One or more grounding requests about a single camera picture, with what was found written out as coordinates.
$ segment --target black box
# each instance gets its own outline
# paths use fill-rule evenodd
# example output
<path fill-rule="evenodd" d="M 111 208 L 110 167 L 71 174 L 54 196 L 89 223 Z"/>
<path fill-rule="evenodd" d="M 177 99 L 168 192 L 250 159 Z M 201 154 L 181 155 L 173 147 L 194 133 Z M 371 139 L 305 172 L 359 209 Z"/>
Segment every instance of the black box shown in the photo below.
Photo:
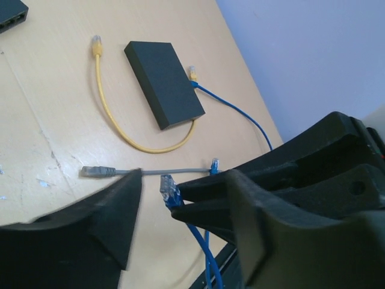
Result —
<path fill-rule="evenodd" d="M 28 7 L 20 0 L 0 0 L 0 33 L 25 21 Z"/>
<path fill-rule="evenodd" d="M 125 54 L 160 129 L 205 113 L 171 43 L 131 41 Z"/>

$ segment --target black plastic part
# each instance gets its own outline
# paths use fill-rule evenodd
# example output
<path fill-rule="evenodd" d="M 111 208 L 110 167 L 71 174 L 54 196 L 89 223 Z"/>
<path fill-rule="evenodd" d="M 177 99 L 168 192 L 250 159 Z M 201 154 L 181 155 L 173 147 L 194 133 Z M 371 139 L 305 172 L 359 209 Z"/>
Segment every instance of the black plastic part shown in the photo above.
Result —
<path fill-rule="evenodd" d="M 0 227 L 0 288 L 116 289 L 126 270 L 141 170 L 33 223 Z"/>
<path fill-rule="evenodd" d="M 131 41 L 125 54 L 160 129 L 204 115 L 171 43 Z"/>
<path fill-rule="evenodd" d="M 221 252 L 215 257 L 215 260 L 220 269 L 225 288 L 245 289 L 242 280 L 241 265 L 234 245 L 226 244 Z M 212 288 L 218 289 L 215 280 L 212 283 Z M 208 289 L 204 272 L 196 279 L 189 289 Z"/>
<path fill-rule="evenodd" d="M 20 0 L 0 0 L 0 33 L 25 21 L 28 7 Z"/>
<path fill-rule="evenodd" d="M 337 221 L 305 212 L 235 170 L 227 185 L 247 286 L 384 288 L 384 211 Z"/>
<path fill-rule="evenodd" d="M 378 134 L 378 132 L 375 129 L 368 128 L 368 132 L 370 133 L 371 137 L 373 138 L 376 145 L 380 149 L 380 152 L 382 154 L 382 158 L 384 158 L 385 157 L 385 143 L 384 143 L 384 141 L 382 140 L 382 138 L 380 137 L 380 135 Z"/>
<path fill-rule="evenodd" d="M 384 288 L 383 154 L 374 129 L 331 113 L 237 170 L 178 185 L 193 203 L 171 215 L 236 244 L 246 288 Z"/>
<path fill-rule="evenodd" d="M 369 164 L 385 173 L 385 162 L 361 121 L 334 112 L 282 146 L 235 169 L 248 175 L 253 172 L 296 166 L 294 175 L 277 178 L 276 182 L 254 181 L 266 190 L 306 187 L 346 172 L 358 164 Z M 226 172 L 179 185 L 183 199 L 199 202 L 212 196 L 225 196 Z"/>

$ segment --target blue ethernet cable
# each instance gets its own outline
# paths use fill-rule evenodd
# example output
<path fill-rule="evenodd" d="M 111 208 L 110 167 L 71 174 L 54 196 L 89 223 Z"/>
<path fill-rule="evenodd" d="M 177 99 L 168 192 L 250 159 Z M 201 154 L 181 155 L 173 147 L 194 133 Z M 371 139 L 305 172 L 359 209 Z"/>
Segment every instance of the blue ethernet cable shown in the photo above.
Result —
<path fill-rule="evenodd" d="M 180 191 L 171 175 L 161 176 L 161 188 L 159 191 L 161 192 L 163 196 L 163 201 L 169 210 L 174 207 L 184 205 L 182 196 L 180 195 Z M 186 225 L 188 229 L 191 231 L 191 233 L 193 234 L 193 236 L 198 241 L 198 244 L 200 245 L 202 251 L 205 253 L 207 259 L 209 260 L 211 269 L 214 273 L 214 276 L 217 282 L 217 288 L 223 289 L 221 272 L 218 268 L 218 264 L 214 256 L 212 255 L 208 245 L 206 244 L 202 235 L 199 233 L 198 229 L 195 226 L 190 224 L 186 224 Z"/>
<path fill-rule="evenodd" d="M 209 174 L 210 175 L 217 174 L 218 172 L 220 172 L 218 170 L 218 168 L 219 168 L 219 160 L 217 158 L 214 158 L 212 160 L 212 163 L 211 163 Z M 207 247 L 210 249 L 210 232 L 207 231 L 207 230 L 205 230 L 205 242 L 207 244 Z M 206 268 L 205 268 L 206 283 L 207 283 L 208 289 L 212 289 L 212 285 L 211 285 L 211 272 L 210 272 L 210 260 L 209 260 L 209 258 L 207 258 L 207 256 L 206 256 L 205 259 L 206 259 Z"/>
<path fill-rule="evenodd" d="M 236 110 L 237 112 L 239 112 L 240 114 L 242 114 L 244 117 L 246 117 L 249 121 L 251 121 L 253 124 L 255 124 L 259 130 L 261 131 L 261 133 L 263 134 L 263 136 L 265 137 L 265 140 L 270 148 L 270 150 L 272 151 L 273 150 L 273 146 L 271 145 L 271 142 L 269 140 L 269 137 L 267 136 L 267 134 L 265 133 L 265 131 L 263 130 L 263 128 L 261 127 L 261 125 L 259 123 L 257 123 L 251 116 L 249 116 L 247 113 L 245 113 L 243 110 L 241 110 L 240 108 L 236 107 L 235 105 L 231 104 L 230 102 L 227 102 L 225 101 L 223 98 L 220 98 L 219 96 L 215 95 L 214 93 L 210 92 L 209 90 L 205 89 L 204 87 L 200 86 L 198 82 L 196 81 L 193 81 L 191 80 L 191 85 L 195 88 L 195 89 L 200 89 L 201 91 L 207 93 L 209 96 L 212 96 L 213 98 L 215 98 L 216 100 L 222 102 L 223 104 L 226 104 L 228 107 L 231 107 L 233 108 L 234 110 Z"/>

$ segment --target wooden table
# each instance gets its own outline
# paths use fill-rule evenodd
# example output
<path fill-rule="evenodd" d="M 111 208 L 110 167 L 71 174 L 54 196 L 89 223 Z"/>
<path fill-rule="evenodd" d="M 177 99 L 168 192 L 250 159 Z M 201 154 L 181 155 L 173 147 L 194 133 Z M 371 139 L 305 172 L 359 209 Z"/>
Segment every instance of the wooden table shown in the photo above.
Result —
<path fill-rule="evenodd" d="M 190 124 L 160 131 L 123 53 L 131 40 L 171 42 L 201 85 L 243 108 L 282 143 L 214 0 L 25 0 L 25 23 L 0 35 L 0 223 L 27 222 L 106 186 L 113 179 L 79 177 L 82 166 L 119 169 L 220 169 L 268 151 L 262 134 L 236 111 L 199 93 L 206 115 L 182 148 L 150 155 L 127 145 L 100 109 L 90 40 L 102 37 L 102 75 L 112 112 L 142 145 L 182 139 Z M 175 175 L 177 182 L 202 175 Z M 217 254 L 224 242 L 211 239 Z M 203 254 L 183 223 L 173 220 L 159 177 L 144 192 L 122 288 L 188 288 Z"/>

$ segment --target cable wire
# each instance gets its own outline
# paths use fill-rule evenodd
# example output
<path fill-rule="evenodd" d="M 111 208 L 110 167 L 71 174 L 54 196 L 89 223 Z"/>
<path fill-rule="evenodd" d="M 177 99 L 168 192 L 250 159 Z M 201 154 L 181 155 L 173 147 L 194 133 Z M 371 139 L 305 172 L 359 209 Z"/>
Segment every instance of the cable wire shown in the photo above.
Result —
<path fill-rule="evenodd" d="M 225 101 L 223 98 L 220 98 L 219 96 L 215 95 L 214 93 L 210 92 L 209 90 L 205 89 L 204 87 L 200 86 L 196 81 L 190 81 L 192 86 L 197 88 L 197 89 L 200 89 L 201 91 L 207 93 L 209 96 L 212 96 L 213 98 L 215 98 L 216 100 L 222 102 L 223 104 L 226 104 L 228 107 L 231 107 L 233 108 L 234 110 L 236 110 L 237 112 L 239 112 L 240 114 L 242 114 L 244 117 L 246 117 L 249 121 L 251 121 L 253 124 L 255 124 L 259 130 L 261 131 L 261 133 L 263 134 L 263 136 L 265 137 L 265 140 L 270 148 L 270 150 L 272 151 L 273 150 L 273 146 L 271 145 L 271 142 L 267 136 L 267 134 L 265 133 L 265 131 L 263 130 L 263 128 L 259 125 L 259 123 L 257 123 L 251 116 L 249 116 L 247 113 L 245 113 L 243 110 L 241 110 L 240 108 L 236 107 L 235 105 L 231 104 L 230 102 L 228 101 Z"/>
<path fill-rule="evenodd" d="M 207 248 L 210 249 L 209 243 L 210 243 L 210 232 L 205 230 L 205 242 L 207 245 Z M 206 283 L 207 288 L 212 289 L 211 285 L 211 272 L 210 272 L 210 260 L 207 256 L 205 256 L 206 261 L 206 268 L 205 268 L 205 276 L 206 276 Z"/>
<path fill-rule="evenodd" d="M 202 235 L 199 233 L 198 229 L 195 226 L 190 225 L 190 224 L 186 224 L 186 225 L 189 228 L 189 230 L 191 231 L 191 233 L 194 235 L 195 239 L 197 239 L 198 244 L 200 245 L 200 247 L 202 248 L 202 251 L 205 253 L 206 257 L 208 258 L 208 260 L 210 262 L 211 269 L 214 273 L 215 280 L 217 282 L 217 288 L 223 289 L 223 282 L 222 282 L 221 272 L 218 268 L 218 264 L 217 264 L 214 256 L 212 255 L 210 249 L 208 248 L 206 242 L 204 241 Z"/>
<path fill-rule="evenodd" d="M 88 178 L 108 178 L 112 176 L 124 176 L 131 173 L 132 170 L 117 170 L 114 167 L 82 167 L 81 176 Z M 142 170 L 144 176 L 154 175 L 172 175 L 174 173 L 208 173 L 210 169 L 171 169 L 171 170 Z"/>
<path fill-rule="evenodd" d="M 108 104 L 106 102 L 106 98 L 104 95 L 104 90 L 102 87 L 102 77 L 100 72 L 100 57 L 102 56 L 102 42 L 100 39 L 100 36 L 94 36 L 92 39 L 92 53 L 95 58 L 95 70 L 96 70 L 96 82 L 97 82 L 97 89 L 99 91 L 100 100 L 102 101 L 103 108 L 110 119 L 111 123 L 114 125 L 116 131 L 120 134 L 120 136 L 132 147 L 135 149 L 138 149 L 141 152 L 147 152 L 148 154 L 163 154 L 166 152 L 171 152 L 175 149 L 180 148 L 183 146 L 192 136 L 196 122 L 193 120 L 191 122 L 191 127 L 186 135 L 186 137 L 180 141 L 179 143 L 170 146 L 168 148 L 163 149 L 150 149 L 146 148 L 144 146 L 141 146 L 140 144 L 136 143 L 133 139 L 131 139 L 118 125 L 117 121 L 115 120 L 114 116 L 112 115 L 111 111 L 109 110 Z"/>

